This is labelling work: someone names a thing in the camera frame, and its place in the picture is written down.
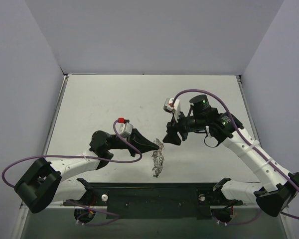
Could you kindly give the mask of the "large silver keyring disc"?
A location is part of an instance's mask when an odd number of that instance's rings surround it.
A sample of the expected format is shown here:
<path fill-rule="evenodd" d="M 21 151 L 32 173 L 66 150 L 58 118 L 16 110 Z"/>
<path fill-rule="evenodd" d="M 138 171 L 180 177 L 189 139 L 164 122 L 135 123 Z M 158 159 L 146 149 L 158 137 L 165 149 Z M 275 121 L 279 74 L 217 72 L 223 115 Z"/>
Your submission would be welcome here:
<path fill-rule="evenodd" d="M 153 160 L 153 168 L 152 173 L 153 177 L 158 178 L 163 170 L 163 163 L 164 163 L 164 143 L 161 142 L 158 138 L 154 140 L 154 143 L 158 146 L 158 150 L 155 150 L 152 153 L 152 160 Z"/>

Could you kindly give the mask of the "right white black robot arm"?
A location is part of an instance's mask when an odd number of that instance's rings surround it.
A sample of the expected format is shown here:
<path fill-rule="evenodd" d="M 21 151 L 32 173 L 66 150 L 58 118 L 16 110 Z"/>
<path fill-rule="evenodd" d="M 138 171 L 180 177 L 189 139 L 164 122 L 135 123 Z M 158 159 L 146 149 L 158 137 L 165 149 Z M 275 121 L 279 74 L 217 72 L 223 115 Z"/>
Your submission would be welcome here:
<path fill-rule="evenodd" d="M 219 204 L 226 201 L 256 204 L 267 215 L 278 216 L 297 194 L 299 173 L 291 173 L 273 160 L 238 119 L 211 107 L 206 95 L 195 96 L 189 103 L 189 114 L 184 115 L 178 99 L 166 99 L 163 109 L 171 113 L 172 118 L 166 125 L 163 142 L 180 145 L 190 132 L 215 138 L 218 144 L 236 154 L 259 182 L 224 178 L 213 187 L 214 201 Z"/>

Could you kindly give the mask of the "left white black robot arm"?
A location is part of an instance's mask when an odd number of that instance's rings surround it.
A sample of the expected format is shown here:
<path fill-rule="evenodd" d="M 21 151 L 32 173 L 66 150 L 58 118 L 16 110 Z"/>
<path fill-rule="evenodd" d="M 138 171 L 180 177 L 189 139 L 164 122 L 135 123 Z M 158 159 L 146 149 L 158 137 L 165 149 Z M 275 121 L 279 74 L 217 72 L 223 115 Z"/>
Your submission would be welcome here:
<path fill-rule="evenodd" d="M 39 213 L 55 201 L 76 200 L 81 205 L 92 201 L 93 193 L 71 177 L 105 167 L 112 161 L 111 149 L 126 149 L 132 157 L 155 151 L 159 146 L 137 129 L 132 129 L 127 138 L 98 130 L 93 133 L 89 151 L 91 155 L 54 156 L 47 161 L 43 156 L 35 160 L 14 186 L 14 191 L 32 213 Z"/>

